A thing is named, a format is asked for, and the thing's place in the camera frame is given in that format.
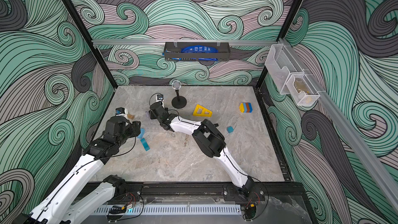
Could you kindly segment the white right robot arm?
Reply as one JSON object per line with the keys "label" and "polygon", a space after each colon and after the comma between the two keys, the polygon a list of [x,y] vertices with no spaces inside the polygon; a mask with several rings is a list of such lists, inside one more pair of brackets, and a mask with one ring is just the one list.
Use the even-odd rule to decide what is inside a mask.
{"label": "white right robot arm", "polygon": [[248,175],[232,157],[225,137],[210,120],[193,121],[172,114],[158,101],[150,105],[149,115],[166,131],[184,133],[195,140],[201,152],[215,159],[227,172],[239,197],[246,200],[256,194],[258,180]]}

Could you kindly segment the clear acrylic lipstick organizer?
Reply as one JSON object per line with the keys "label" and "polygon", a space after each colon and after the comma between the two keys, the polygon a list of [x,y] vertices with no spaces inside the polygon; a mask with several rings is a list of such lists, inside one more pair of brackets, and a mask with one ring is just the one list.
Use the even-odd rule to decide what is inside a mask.
{"label": "clear acrylic lipstick organizer", "polygon": [[158,122],[158,120],[156,118],[155,119],[150,118],[149,112],[145,112],[142,127],[147,131],[149,131],[149,130],[162,131],[163,130],[163,128],[160,126],[160,123]]}

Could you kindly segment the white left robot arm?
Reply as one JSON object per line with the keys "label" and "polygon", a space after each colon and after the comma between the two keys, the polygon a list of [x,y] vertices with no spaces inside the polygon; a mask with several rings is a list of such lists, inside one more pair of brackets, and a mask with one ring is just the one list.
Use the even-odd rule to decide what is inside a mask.
{"label": "white left robot arm", "polygon": [[125,180],[117,175],[106,177],[91,193],[75,199],[90,179],[109,161],[119,156],[120,147],[141,133],[139,121],[130,122],[123,115],[106,122],[103,135],[92,141],[76,165],[29,214],[20,214],[14,224],[80,224],[96,209],[114,197],[134,196],[127,192]]}

